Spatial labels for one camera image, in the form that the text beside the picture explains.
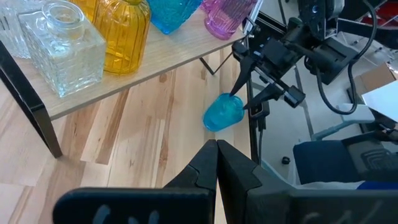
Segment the cable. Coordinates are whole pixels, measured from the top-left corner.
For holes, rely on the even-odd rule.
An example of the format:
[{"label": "cable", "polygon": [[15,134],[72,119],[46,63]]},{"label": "cable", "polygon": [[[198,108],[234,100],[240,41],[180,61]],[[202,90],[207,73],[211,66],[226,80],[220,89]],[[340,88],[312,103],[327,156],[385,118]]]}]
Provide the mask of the cable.
[{"label": "cable", "polygon": [[368,42],[366,43],[365,47],[348,64],[348,68],[347,68],[347,70],[348,70],[348,79],[349,79],[349,84],[351,86],[352,95],[353,95],[353,107],[349,111],[341,111],[341,110],[338,110],[337,108],[335,108],[334,106],[331,105],[331,103],[329,102],[329,100],[326,97],[325,92],[323,90],[321,74],[320,74],[319,68],[315,67],[316,74],[317,74],[318,89],[319,89],[319,93],[321,95],[321,98],[322,98],[323,102],[326,104],[326,106],[330,110],[332,110],[333,112],[335,112],[337,114],[342,114],[342,115],[349,115],[349,114],[354,113],[354,111],[356,110],[356,108],[358,106],[358,99],[356,97],[356,87],[355,87],[354,78],[353,78],[353,66],[366,53],[366,51],[370,48],[370,46],[372,45],[372,42],[374,40],[374,37],[376,36],[376,32],[377,32],[377,15],[376,15],[376,11],[374,10],[373,6],[368,2],[368,0],[362,0],[362,1],[363,1],[363,3],[365,3],[365,5],[369,9],[369,13],[371,14],[371,17],[372,17],[373,28],[372,28],[371,36],[370,36]]},{"label": "cable", "polygon": [[259,139],[259,165],[261,166],[262,164],[262,159],[261,159],[261,144],[262,144],[262,134],[263,134],[264,130],[261,129],[260,130],[260,139]]}]

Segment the metal table leg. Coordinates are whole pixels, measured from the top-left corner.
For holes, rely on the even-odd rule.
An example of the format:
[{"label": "metal table leg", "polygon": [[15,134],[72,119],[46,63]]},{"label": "metal table leg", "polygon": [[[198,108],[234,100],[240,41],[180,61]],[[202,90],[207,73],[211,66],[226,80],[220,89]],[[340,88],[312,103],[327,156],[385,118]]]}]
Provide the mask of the metal table leg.
[{"label": "metal table leg", "polygon": [[51,154],[55,158],[62,156],[50,116],[42,100],[2,42],[0,42],[0,78],[36,129]]},{"label": "metal table leg", "polygon": [[218,70],[221,68],[221,66],[224,65],[224,63],[229,59],[229,57],[232,55],[232,52],[227,56],[226,59],[224,59],[224,61],[221,63],[221,65],[219,65],[219,67],[213,71],[210,66],[207,64],[207,62],[205,61],[205,59],[203,58],[199,58],[199,60],[201,61],[201,63],[205,66],[205,68],[210,72],[211,75],[214,75],[215,73],[218,72]]}]

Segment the cardboard box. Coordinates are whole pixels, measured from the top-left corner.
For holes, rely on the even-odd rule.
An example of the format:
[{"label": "cardboard box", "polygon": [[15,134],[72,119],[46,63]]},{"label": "cardboard box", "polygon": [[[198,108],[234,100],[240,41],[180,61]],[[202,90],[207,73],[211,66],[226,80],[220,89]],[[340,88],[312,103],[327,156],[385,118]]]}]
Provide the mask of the cardboard box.
[{"label": "cardboard box", "polygon": [[398,74],[390,70],[385,63],[354,78],[356,92],[359,96],[396,80],[398,80]]}]

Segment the bottle neck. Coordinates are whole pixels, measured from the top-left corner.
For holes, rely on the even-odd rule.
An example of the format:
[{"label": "bottle neck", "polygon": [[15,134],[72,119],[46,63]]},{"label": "bottle neck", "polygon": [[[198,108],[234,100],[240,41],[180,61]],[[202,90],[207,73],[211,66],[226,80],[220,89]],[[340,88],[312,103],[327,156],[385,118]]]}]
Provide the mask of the bottle neck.
[{"label": "bottle neck", "polygon": [[129,3],[130,5],[138,5],[142,2],[142,0],[123,0],[127,3]]},{"label": "bottle neck", "polygon": [[76,5],[62,0],[46,2],[42,8],[47,20],[47,29],[54,36],[75,40],[84,34],[84,13]]}]

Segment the glass bottle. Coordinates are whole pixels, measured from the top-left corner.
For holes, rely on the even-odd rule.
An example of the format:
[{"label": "glass bottle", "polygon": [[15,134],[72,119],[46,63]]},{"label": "glass bottle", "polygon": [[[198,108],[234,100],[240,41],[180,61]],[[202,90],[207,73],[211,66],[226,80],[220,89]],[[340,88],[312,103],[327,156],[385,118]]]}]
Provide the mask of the glass bottle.
[{"label": "glass bottle", "polygon": [[199,7],[202,0],[148,0],[152,23],[164,34],[178,29]]},{"label": "glass bottle", "polygon": [[203,0],[203,2],[200,4],[200,9],[205,13],[209,13],[211,8],[213,8],[215,1],[216,0]]},{"label": "glass bottle", "polygon": [[221,40],[228,40],[256,3],[257,0],[217,0],[205,19],[207,30]]},{"label": "glass bottle", "polygon": [[149,30],[150,9],[143,0],[98,0],[94,26],[104,36],[107,72],[135,72],[142,62]]},{"label": "glass bottle", "polygon": [[79,8],[85,14],[86,18],[90,22],[93,22],[95,4],[97,0],[69,0],[69,1],[79,6]]},{"label": "glass bottle", "polygon": [[33,64],[59,97],[101,81],[105,40],[76,5],[51,0],[18,18]]},{"label": "glass bottle", "polygon": [[18,13],[41,9],[45,0],[8,0],[0,3],[0,40],[14,57],[30,58]]},{"label": "glass bottle", "polygon": [[203,115],[203,124],[209,131],[220,131],[243,119],[243,102],[229,93],[221,94]]}]

